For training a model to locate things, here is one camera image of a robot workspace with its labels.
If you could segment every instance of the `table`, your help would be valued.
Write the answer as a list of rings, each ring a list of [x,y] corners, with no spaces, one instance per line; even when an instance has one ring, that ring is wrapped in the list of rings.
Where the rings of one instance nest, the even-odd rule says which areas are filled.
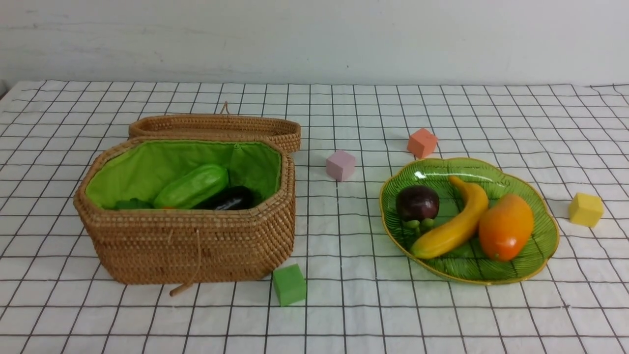
[[[72,206],[129,123],[224,101],[302,125],[291,260],[306,302],[279,307],[268,278],[174,298],[175,285],[118,284]],[[19,83],[0,103],[2,352],[626,353],[628,102],[629,86]],[[446,282],[388,239],[379,190],[413,160],[406,143],[421,127],[439,137],[436,156],[482,159],[541,191],[562,234],[544,271],[512,285]],[[358,166],[338,190],[324,167],[335,149]],[[594,229],[567,221],[577,191],[604,200]]]

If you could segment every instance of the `yellow block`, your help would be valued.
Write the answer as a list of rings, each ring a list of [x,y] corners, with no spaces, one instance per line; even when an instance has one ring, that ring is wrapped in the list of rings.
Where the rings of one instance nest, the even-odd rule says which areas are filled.
[[[568,207],[570,222],[594,227],[603,216],[603,201],[596,195],[577,193]]]

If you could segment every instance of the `wicker basket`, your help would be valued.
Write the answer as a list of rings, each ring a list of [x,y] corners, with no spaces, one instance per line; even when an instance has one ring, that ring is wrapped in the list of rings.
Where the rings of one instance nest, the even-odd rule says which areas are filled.
[[[74,206],[101,263],[124,284],[181,283],[171,295],[199,282],[258,280],[288,259],[294,246],[295,174],[290,155],[263,137],[168,137],[167,140],[264,142],[281,155],[278,192],[248,210],[105,210],[86,195],[94,175],[142,142],[137,137],[102,153],[74,195]]]
[[[160,115],[145,117],[129,125],[129,138],[173,135],[266,137],[286,152],[296,152],[301,147],[301,126],[298,123],[277,118],[231,115],[227,102],[219,114]]]

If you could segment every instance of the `green plate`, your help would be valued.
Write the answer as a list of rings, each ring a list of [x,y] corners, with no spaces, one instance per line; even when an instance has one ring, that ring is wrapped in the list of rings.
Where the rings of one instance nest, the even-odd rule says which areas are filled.
[[[459,191],[448,182],[456,174],[468,182],[478,183],[494,205],[505,193],[514,193],[526,200],[535,215],[531,239],[510,262],[490,260],[482,252],[478,237],[453,251],[430,260],[415,258],[408,250],[416,240],[414,233],[402,226],[395,208],[398,192],[410,185],[426,185],[439,194],[439,213],[435,227],[448,222],[464,207]],[[470,158],[422,159],[406,165],[389,178],[380,192],[382,223],[389,237],[413,261],[433,273],[452,280],[483,285],[515,283],[526,280],[544,269],[559,246],[559,228],[540,194],[521,179],[498,168]]]

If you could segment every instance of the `basket handle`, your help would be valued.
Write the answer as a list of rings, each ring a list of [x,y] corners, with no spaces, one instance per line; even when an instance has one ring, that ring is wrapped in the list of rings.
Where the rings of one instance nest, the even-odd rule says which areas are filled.
[[[194,277],[196,277],[196,275],[199,273],[199,270],[201,269],[201,236],[199,235],[199,229],[195,229],[194,232],[197,235],[197,268],[194,271],[194,274],[190,277],[190,280],[188,280],[187,282],[181,284],[180,286],[170,291],[169,294],[171,297],[175,297],[183,293],[184,291],[188,290],[192,286],[192,281],[194,280]],[[170,235],[168,237],[169,242],[170,242],[170,237],[172,237],[172,231],[170,232]]]
[[[227,115],[231,115],[229,108],[227,108],[227,101],[225,101],[225,103],[223,103],[223,107],[221,108],[221,113],[219,113],[219,114],[223,114],[224,111],[227,112]]]

